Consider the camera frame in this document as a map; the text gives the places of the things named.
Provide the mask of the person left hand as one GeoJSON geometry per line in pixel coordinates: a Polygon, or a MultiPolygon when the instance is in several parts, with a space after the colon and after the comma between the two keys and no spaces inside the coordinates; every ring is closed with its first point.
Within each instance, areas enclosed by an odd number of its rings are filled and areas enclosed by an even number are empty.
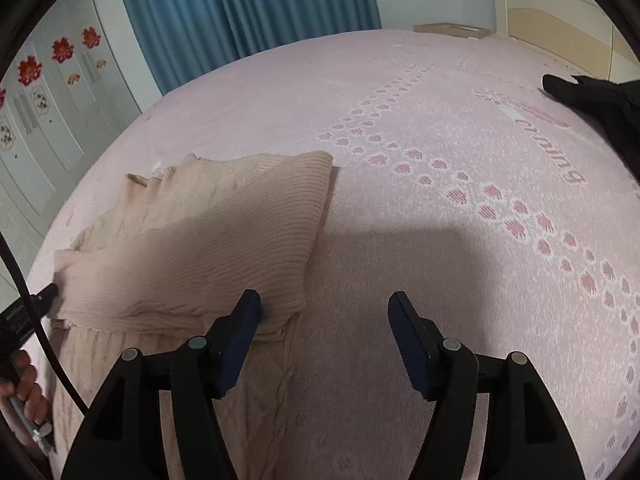
{"type": "Polygon", "coordinates": [[[17,385],[13,382],[1,381],[1,406],[4,408],[12,396],[17,396],[24,404],[25,417],[37,425],[49,419],[50,403],[44,396],[43,390],[37,382],[38,373],[32,365],[32,360],[25,350],[15,353],[14,365],[20,373],[17,385]]]}

